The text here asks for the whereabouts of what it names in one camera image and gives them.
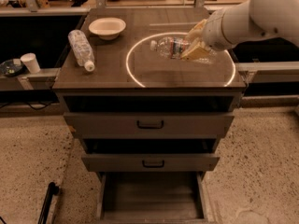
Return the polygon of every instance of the bottle label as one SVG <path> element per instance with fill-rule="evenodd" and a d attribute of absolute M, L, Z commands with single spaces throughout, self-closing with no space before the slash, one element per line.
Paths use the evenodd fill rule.
<path fill-rule="evenodd" d="M 171 59 L 180 59 L 181 53 L 187 48 L 188 42 L 185 42 L 183 38 L 173 37 L 171 40 Z"/>

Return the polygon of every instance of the speckled floor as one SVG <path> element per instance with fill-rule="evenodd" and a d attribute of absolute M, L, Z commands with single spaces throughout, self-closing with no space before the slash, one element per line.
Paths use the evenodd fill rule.
<path fill-rule="evenodd" d="M 219 224 L 297 224 L 299 118 L 295 107 L 239 108 L 204 180 L 208 216 Z M 62 188 L 49 223 L 93 223 L 100 183 L 55 112 L 0 113 L 0 217 L 37 223 L 47 186 Z"/>

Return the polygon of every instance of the white cup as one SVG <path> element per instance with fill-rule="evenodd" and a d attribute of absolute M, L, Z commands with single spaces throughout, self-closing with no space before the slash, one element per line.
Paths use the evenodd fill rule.
<path fill-rule="evenodd" d="M 22 55 L 21 61 L 26 65 L 30 73 L 37 73 L 40 71 L 40 67 L 34 53 L 27 53 Z"/>

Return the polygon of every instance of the white robotic arm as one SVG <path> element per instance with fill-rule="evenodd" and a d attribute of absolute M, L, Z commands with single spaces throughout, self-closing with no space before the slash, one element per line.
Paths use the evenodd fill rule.
<path fill-rule="evenodd" d="M 202 32 L 203 41 L 217 51 L 274 37 L 299 47 L 299 0 L 249 0 L 223 8 L 209 17 Z"/>

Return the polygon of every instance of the white bottle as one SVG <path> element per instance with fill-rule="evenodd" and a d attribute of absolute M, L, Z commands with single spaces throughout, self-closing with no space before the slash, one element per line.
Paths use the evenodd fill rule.
<path fill-rule="evenodd" d="M 150 42 L 150 49 L 155 50 L 165 58 L 180 59 L 181 53 L 187 49 L 190 42 L 181 37 L 163 37 L 162 39 Z"/>
<path fill-rule="evenodd" d="M 74 51 L 78 65 L 84 66 L 88 72 L 92 72 L 95 68 L 93 49 L 86 35 L 80 30 L 73 30 L 68 34 L 68 40 Z"/>

